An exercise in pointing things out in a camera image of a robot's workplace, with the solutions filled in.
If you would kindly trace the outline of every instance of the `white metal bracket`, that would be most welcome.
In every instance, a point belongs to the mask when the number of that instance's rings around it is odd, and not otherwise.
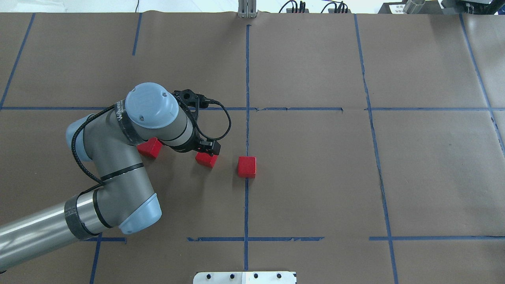
[[[194,276],[193,284],[296,284],[296,272],[200,272]]]
[[[239,18],[256,18],[256,0],[238,0]]]

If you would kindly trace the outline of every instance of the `white plate with holes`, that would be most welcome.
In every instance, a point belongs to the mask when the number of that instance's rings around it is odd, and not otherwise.
[[[296,272],[199,272],[193,284],[296,284]]]

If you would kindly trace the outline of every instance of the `metal cylinder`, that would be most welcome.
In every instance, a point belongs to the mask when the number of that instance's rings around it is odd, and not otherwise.
[[[407,14],[417,14],[423,8],[425,0],[408,0],[403,8]]]
[[[77,212],[93,232],[102,232],[93,207],[93,192],[81,195]],[[65,220],[65,203],[49,207],[0,227],[0,271],[78,241]]]

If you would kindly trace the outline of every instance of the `black tape band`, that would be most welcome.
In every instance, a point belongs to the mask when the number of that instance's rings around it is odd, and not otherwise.
[[[79,213],[77,212],[77,199],[80,194],[72,196],[69,200],[65,202],[65,221],[67,223],[68,229],[72,234],[79,240],[86,240],[98,234],[91,233],[85,226],[84,223],[79,218]]]
[[[112,226],[110,226],[104,219],[104,217],[102,216],[102,213],[100,212],[100,208],[98,208],[98,201],[96,199],[96,194],[97,194],[98,191],[94,191],[93,192],[93,207],[95,208],[95,212],[96,212],[96,216],[98,217],[98,220],[100,220],[100,223],[102,223],[102,225],[104,225],[105,227],[107,228],[112,228]]]
[[[128,113],[126,113],[125,100],[116,103],[116,119],[118,120],[119,128],[128,139],[129,144],[136,146],[145,142],[145,140],[138,135],[137,130],[133,127],[133,122],[128,116]]]
[[[127,173],[127,172],[129,172],[129,171],[132,171],[132,170],[134,170],[134,169],[141,168],[141,167],[143,167],[143,166],[144,166],[144,164],[143,164],[143,163],[138,163],[138,164],[136,164],[136,165],[126,167],[126,168],[121,169],[121,170],[119,170],[119,171],[115,171],[115,172],[113,172],[113,173],[106,174],[106,175],[104,175],[103,177],[101,177],[100,179],[101,179],[101,180],[103,180],[103,181],[106,181],[106,180],[111,179],[111,178],[113,178],[113,177],[115,177],[115,176],[118,176],[118,175],[120,175],[120,174]]]

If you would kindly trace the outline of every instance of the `white floor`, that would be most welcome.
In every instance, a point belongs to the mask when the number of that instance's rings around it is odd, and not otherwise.
[[[376,14],[383,2],[395,0],[345,0],[353,13]],[[257,0],[260,11],[277,13],[285,0]],[[320,13],[324,0],[307,0],[311,13]],[[134,12],[137,0],[0,0],[0,12]],[[139,0],[139,12],[225,12],[238,10],[238,0]]]

